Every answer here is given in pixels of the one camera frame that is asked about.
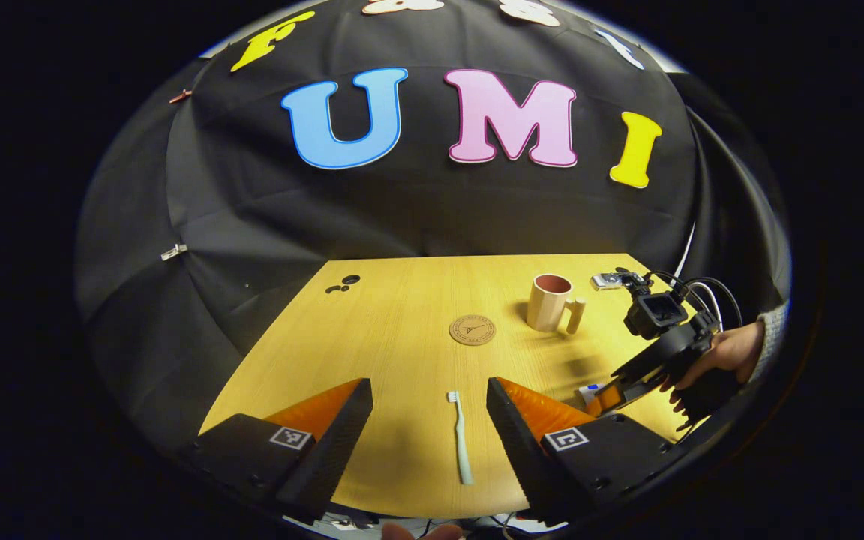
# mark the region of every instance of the human hand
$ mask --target human hand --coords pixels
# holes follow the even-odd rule
[[[458,526],[439,525],[431,532],[422,537],[422,540],[462,540],[465,538],[462,529]],[[382,540],[416,540],[412,533],[398,523],[385,523],[382,527]]]
[[[762,352],[762,341],[765,338],[765,322],[755,321],[744,327],[729,329],[712,336],[711,349],[706,351],[676,382],[675,389],[688,389],[695,383],[698,377],[710,369],[719,368],[735,372],[735,379],[739,383],[747,383],[755,365],[758,363],[759,353]],[[671,389],[672,382],[666,377],[659,387],[659,391],[665,392]],[[673,391],[669,396],[669,403],[679,402],[680,396]],[[675,413],[685,408],[682,403],[676,403],[672,409]]]

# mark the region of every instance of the black fabric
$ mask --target black fabric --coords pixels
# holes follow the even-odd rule
[[[633,43],[616,36],[645,71],[589,21],[554,7],[558,28],[508,17],[491,0],[394,16],[361,7],[317,4],[273,52],[233,74],[248,39],[193,61],[135,113],[93,178],[76,246],[79,308],[110,390],[155,444],[175,448],[198,433],[238,363],[326,260],[625,252],[672,271],[695,222],[685,276],[726,281],[747,320],[783,296],[761,232],[762,161],[749,158],[755,168],[742,175],[731,147],[686,109],[717,117],[719,107],[702,109],[715,98],[697,91],[683,102]],[[335,81],[335,136],[356,140],[370,119],[351,79],[390,66],[409,71],[394,149],[338,171],[302,161],[282,97]],[[542,80],[575,89],[577,165],[501,151],[490,163],[450,160],[459,102],[443,76],[457,68],[494,72],[518,103]],[[192,97],[168,103],[182,89]],[[609,178],[625,110],[662,126],[645,189]],[[162,261],[175,243],[188,252]]]
[[[233,75],[247,40],[230,46],[175,117],[172,222],[196,254],[192,275],[203,300],[240,352],[291,300],[279,288],[307,280],[315,261],[629,252],[652,267],[678,263],[695,153],[682,100],[651,58],[641,55],[647,69],[640,72],[593,37],[589,22],[568,13],[562,27],[546,28],[500,18],[493,2],[389,17],[360,10],[357,2],[319,4],[275,51]],[[456,27],[466,29],[456,34],[460,40],[442,40]],[[364,90],[351,79],[385,66],[409,71],[399,85],[403,129],[394,150],[341,171],[303,163],[281,98],[308,83],[336,81],[333,130],[340,140],[356,140],[370,119]],[[490,163],[453,163],[447,150],[458,140],[458,98],[443,76],[455,68],[493,71],[519,103],[541,80],[576,89],[576,167],[504,154]],[[625,141],[624,110],[663,129],[648,189],[608,177]],[[490,142],[497,146],[492,133]],[[243,322],[251,328],[241,331]]]
[[[761,146],[771,140],[770,133],[753,133],[734,110],[698,76],[692,73],[669,73],[668,76],[685,105],[703,119],[703,122],[709,124],[711,130],[726,143],[727,149],[738,161],[753,171],[755,184],[764,192],[764,201],[767,201],[774,211],[772,219],[781,225],[782,229],[788,230],[788,210],[779,189],[779,179],[772,171],[769,158]]]

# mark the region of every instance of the blue letter u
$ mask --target blue letter u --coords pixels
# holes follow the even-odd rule
[[[292,138],[298,156],[312,167],[347,169],[373,163],[398,143],[401,117],[398,113],[398,83],[409,72],[384,67],[359,73],[353,85],[366,89],[371,127],[360,140],[345,141],[332,134],[329,96],[339,89],[332,81],[316,82],[292,90],[282,98],[282,107],[292,116]]]

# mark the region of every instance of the clip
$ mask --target clip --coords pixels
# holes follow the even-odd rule
[[[178,103],[192,95],[192,90],[182,90],[182,93],[169,100],[169,103]]]
[[[170,260],[172,257],[175,257],[183,252],[188,252],[189,247],[185,244],[175,244],[175,247],[171,250],[168,250],[165,253],[162,253],[162,260]]]

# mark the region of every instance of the wooden table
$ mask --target wooden table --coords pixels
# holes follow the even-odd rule
[[[624,266],[648,271],[624,253],[445,256],[327,262],[244,358],[202,424],[234,413],[265,417],[356,377],[370,377],[374,407],[332,500],[398,517],[457,519],[528,507],[486,411],[486,380],[506,377],[582,406],[577,387],[606,383],[615,368],[650,342],[629,334],[624,289],[596,291],[590,277]],[[525,324],[532,279],[554,273],[587,300],[576,334]],[[350,274],[347,291],[326,294]],[[668,290],[661,280],[653,292]],[[489,317],[496,334],[462,345],[449,324]],[[453,403],[466,415],[475,483],[459,482]],[[622,410],[669,440],[683,423],[668,394],[653,392]]]

